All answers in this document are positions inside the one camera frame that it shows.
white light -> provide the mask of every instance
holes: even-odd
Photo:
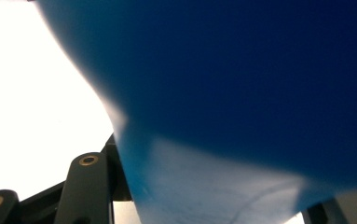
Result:
[[[0,189],[21,200],[63,181],[113,132],[34,3],[0,1]]]

black metal frame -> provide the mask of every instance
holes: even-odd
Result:
[[[102,152],[75,158],[58,185],[22,202],[0,190],[0,224],[114,223],[112,201],[131,201],[113,135]]]

blue fabric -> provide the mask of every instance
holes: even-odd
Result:
[[[93,87],[129,118],[118,145],[134,198],[147,181],[138,161],[159,135],[357,188],[357,1],[39,4]]]

